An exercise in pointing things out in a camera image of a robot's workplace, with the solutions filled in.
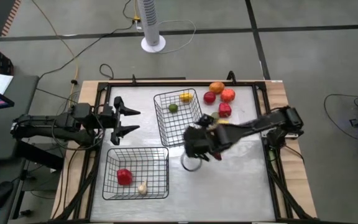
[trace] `red tomato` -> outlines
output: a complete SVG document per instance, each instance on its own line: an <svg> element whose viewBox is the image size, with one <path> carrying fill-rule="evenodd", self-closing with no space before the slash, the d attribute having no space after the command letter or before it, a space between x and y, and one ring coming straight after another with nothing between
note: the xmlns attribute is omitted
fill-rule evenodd
<svg viewBox="0 0 358 224"><path fill-rule="evenodd" d="M117 180L119 185L130 185L132 183L132 173L127 169L117 171Z"/></svg>
<svg viewBox="0 0 358 224"><path fill-rule="evenodd" d="M225 89L221 93L221 100L225 103L231 102L236 97L236 92L232 89Z"/></svg>
<svg viewBox="0 0 358 224"><path fill-rule="evenodd" d="M216 99L215 93L209 91L204 94L204 102L206 104L212 104Z"/></svg>

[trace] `white cable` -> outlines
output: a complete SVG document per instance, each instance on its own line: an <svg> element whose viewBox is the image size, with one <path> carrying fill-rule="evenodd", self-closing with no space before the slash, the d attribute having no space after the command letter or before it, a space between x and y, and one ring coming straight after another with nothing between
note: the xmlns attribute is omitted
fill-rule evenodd
<svg viewBox="0 0 358 224"><path fill-rule="evenodd" d="M180 50L180 49L186 47L186 45L190 44L190 42L193 40L194 35L196 34L196 31L197 31L196 24L194 24L194 22L192 22L192 21L190 21L190 20L162 21L162 22L159 22L158 25L163 24L163 23L169 23L169 22L190 22L190 23L193 25L193 27L194 27L193 35L191 35L191 38L190 38L190 40L189 40L187 43L183 44L181 47L179 47L179 48L177 48L177 49L167 50L167 51L159 51L159 52L155 52L155 53L166 54L166 53L171 53L171 52L175 52L175 51L177 51L177 50Z"/></svg>

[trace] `cable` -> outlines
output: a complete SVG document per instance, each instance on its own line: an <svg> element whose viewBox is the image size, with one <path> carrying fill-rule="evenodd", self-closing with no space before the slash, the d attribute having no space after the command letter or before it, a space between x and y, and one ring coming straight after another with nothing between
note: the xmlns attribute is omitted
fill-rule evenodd
<svg viewBox="0 0 358 224"><path fill-rule="evenodd" d="M137 5L137 0L135 0L135 2L134 2L134 11L135 11L134 19L135 19L135 21L137 22L137 21L140 20L140 17L137 15L136 5Z"/></svg>
<svg viewBox="0 0 358 224"><path fill-rule="evenodd" d="M39 169L39 168L41 168L41 167L43 167L43 165L38 166L37 168L34 168L34 169L30 170L30 171L27 171L26 174L30 174L31 172L34 172L34 171L36 171L37 169ZM11 182L13 182L13 181L15 181L15 180L17 180L17 179L19 179L19 178L21 178L21 177L22 177L22 176L20 175L20 176L16 177L15 179L11 180Z"/></svg>
<svg viewBox="0 0 358 224"><path fill-rule="evenodd" d="M101 129L103 129L103 127L102 127L102 125L101 125L101 123L100 123L100 120L99 120L99 118L96 116L96 114L95 114L95 111L97 111L98 110L98 108L100 107L100 106L103 106L103 105L99 105L99 106L97 106L95 109L94 109L94 115L95 115L95 118L96 118L96 120L97 120L97 122L99 123L99 125L100 125L100 127L101 127ZM102 133L102 138L101 138L101 140L99 140L98 141L98 143L96 143L96 144L94 144L93 146L91 146L91 147L89 147L89 148L92 148L92 147L95 147L95 145L97 145L97 144L100 144L101 143L101 141L103 140L103 138L104 138L104 131L103 131L103 133ZM75 150L75 152L74 153L76 153L77 151L80 151L80 150L87 150L87 149L74 149ZM73 157L74 157L74 155L75 154L73 154L73 156L71 157L71 159L70 159L70 161L69 161L69 164L68 164L68 171L69 171L69 168L70 168L70 162L71 162L71 160L73 159ZM71 211L73 210L73 206L75 206L77 203L78 203L78 200L80 200L81 199L81 197L80 197L80 195L82 195L83 194L83 192L86 190L86 188L88 187L88 185L90 184L90 182L91 181L93 181L93 179L96 177L96 175L95 175L95 170L96 170L96 163L94 163L93 164L93 168L91 169L91 172L89 173L89 176L85 179L85 182L84 182L84 184L83 184L83 186L81 186L81 188L79 189L79 191L77 191L77 193L75 194L75 196L72 198L72 200L71 200L71 202L69 203L69 205L66 207L66 208L64 208L63 209L63 211L62 211L62 213L56 218L57 220L61 220L61 219L67 219L67 214L68 215L70 215L71 214ZM58 201L58 206L57 206L57 209L55 210L55 213L53 214L53 216L52 216L52 219L55 219L55 215L56 215L56 213L57 213L57 210L58 210L58 208L59 208L59 206L60 206L60 202L62 201L62 189L63 189L63 173L62 173L62 181L61 181L61 187L60 187L60 197L59 197L59 201Z"/></svg>
<svg viewBox="0 0 358 224"><path fill-rule="evenodd" d="M49 199L49 200L55 199L55 198L47 198L47 197L36 195L36 194L33 193L33 191L30 191L30 194L32 194L34 197L38 197L38 198L41 198L41 199Z"/></svg>
<svg viewBox="0 0 358 224"><path fill-rule="evenodd" d="M89 46L85 47L80 53L78 53L75 57L73 57L71 60L69 60L68 62L66 62L64 65L62 65L60 68L56 68L54 70L51 70L49 72L45 72L44 74L42 74L40 76L40 80L48 75L48 74L51 74L53 72L57 72L57 71L60 71L61 69L65 68L69 63L71 63L72 61L74 61L74 59L78 58L84 51L88 50L90 47L92 47L94 44L96 44L97 42L99 42L101 39L105 38L105 37L108 37L110 35L112 35L113 33L115 33L116 31L119 31L119 30L129 30L130 28L132 28L133 24L131 24L129 27L127 28L118 28L118 29L115 29L113 30L111 33L109 34L104 34L103 36L99 37L97 40L95 40L92 44L89 44Z"/></svg>
<svg viewBox="0 0 358 224"><path fill-rule="evenodd" d="M66 189L65 189L65 198L63 200L63 209L65 209L66 206L66 196L67 196L67 188L68 188L68 176L69 176L69 171L70 171L70 166L71 166L71 162L75 156L75 154L77 153L77 151L74 151L73 155L70 158L70 161L68 161L68 166L67 166L67 180L66 180Z"/></svg>
<svg viewBox="0 0 358 224"><path fill-rule="evenodd" d="M57 203L57 207L56 207L56 210L55 212L53 213L52 215L52 219L55 218L55 215L57 213L57 210L59 210L59 207L60 207L60 202L62 201L62 193L63 193L63 176L65 174L65 166L63 165L62 167L62 171L60 173L60 195L59 195L59 201Z"/></svg>
<svg viewBox="0 0 358 224"><path fill-rule="evenodd" d="M159 51L159 52L155 52L155 53L166 54L166 53L171 53L171 52L178 51L178 50L180 50L180 49L186 47L188 44L190 44L190 42L193 40L194 35L196 34L196 31L197 31L196 24L194 24L194 22L192 22L192 21L190 21L190 20L162 21L162 22L159 22L158 25L163 24L163 23L169 23L169 22L190 22L190 23L193 25L193 27L194 27L194 32L193 32L193 34L191 35L190 40L189 40L187 43L183 44L181 47L179 47L179 48L177 48L177 49L173 49L173 50Z"/></svg>
<svg viewBox="0 0 358 224"><path fill-rule="evenodd" d="M124 9L122 10L122 15L124 15L124 17L127 18L127 19L131 19L131 20L133 20L133 21L136 21L135 18L129 17L129 16L127 16L127 15L125 14L125 10L127 9L127 5L128 5L131 1L132 1L132 0L128 0L128 2L125 3Z"/></svg>
<svg viewBox="0 0 358 224"><path fill-rule="evenodd" d="M110 69L110 71L111 71L111 76L109 76L109 75L107 75L107 74L105 74L105 73L102 72L102 67L103 67L103 66L107 66L107 67ZM113 72L112 68L110 67L110 65L108 65L108 64L106 64L106 63L103 63L103 64L100 65L100 67L99 67L99 72L100 72L100 74L101 74L102 76L108 77L109 80L113 80L113 79L114 79L114 72Z"/></svg>
<svg viewBox="0 0 358 224"><path fill-rule="evenodd" d="M52 96L56 96L56 97L59 97L59 98L65 99L65 100L70 101L70 102L77 103L77 102L75 102L74 100L71 100L71 99L70 99L70 96L71 96L73 93L71 93L71 94L70 94L70 96L69 96L68 98L65 98L65 97L62 97L62 96L56 95L56 94L54 94L54 93L51 93L51 92L49 92L49 91L46 91L46 90L41 90L40 88L36 88L36 90L42 91L42 92L47 93L47 94L52 95Z"/></svg>
<svg viewBox="0 0 358 224"><path fill-rule="evenodd" d="M353 138L353 139L355 139L355 140L358 140L358 137L355 137L355 136L353 136L353 135L351 135L351 134L345 132L345 130L343 130L342 128L340 128L339 125L337 125L337 124L335 123L335 121L331 118L331 116L328 114L326 102L327 102L327 99L328 99L330 96L346 96L346 97L358 97L358 96L355 96L355 95L346 95L346 94L336 94L336 93L335 93L335 94L330 94L330 95L326 96L325 99L324 99L324 111L326 112L328 119L329 119L340 131L342 131L345 135L347 135L347 136L349 136L349 137L351 137L351 138Z"/></svg>
<svg viewBox="0 0 358 224"><path fill-rule="evenodd" d="M74 56L73 51L71 50L71 48L66 44L66 42L57 34L54 26L52 25L52 23L50 22L50 20L48 19L47 15L45 15L45 13L43 12L43 10L38 6L37 3L35 3L34 0L31 0L35 6L37 6L38 10L42 13L42 15L44 16L44 18L48 21L50 27L52 28L53 32L55 33L56 37L66 46L67 50L71 53L71 55L73 56L74 60L75 60L75 76L74 79L71 81L71 90L70 90L70 94L73 93L74 90L74 86L78 84L77 82L77 78L78 78L78 60L77 58Z"/></svg>
<svg viewBox="0 0 358 224"><path fill-rule="evenodd" d="M286 148L289 149L290 151L292 151L292 152L294 152L295 154L297 154L297 155L302 159L303 163L305 163L305 160L304 160L303 156L302 156L298 151L296 151L295 149L293 149L293 148L291 148L290 146L287 146L287 145L285 145L284 147L286 147Z"/></svg>

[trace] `red apple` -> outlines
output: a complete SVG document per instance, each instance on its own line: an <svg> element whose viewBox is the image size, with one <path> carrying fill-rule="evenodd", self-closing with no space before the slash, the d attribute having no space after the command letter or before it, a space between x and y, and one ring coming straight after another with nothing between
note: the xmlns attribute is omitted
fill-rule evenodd
<svg viewBox="0 0 358 224"><path fill-rule="evenodd" d="M204 94L204 102L206 104L212 104L213 102L215 102L215 99L216 99L216 95L215 93L211 92L211 91L208 91Z"/></svg>

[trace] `tower fan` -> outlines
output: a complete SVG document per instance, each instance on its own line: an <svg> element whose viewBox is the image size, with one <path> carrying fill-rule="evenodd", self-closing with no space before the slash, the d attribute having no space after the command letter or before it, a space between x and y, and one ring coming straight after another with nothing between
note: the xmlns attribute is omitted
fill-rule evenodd
<svg viewBox="0 0 358 224"><path fill-rule="evenodd" d="M141 46L149 53L158 53L165 47L165 39L158 31L154 0L138 0L140 18L144 31Z"/></svg>

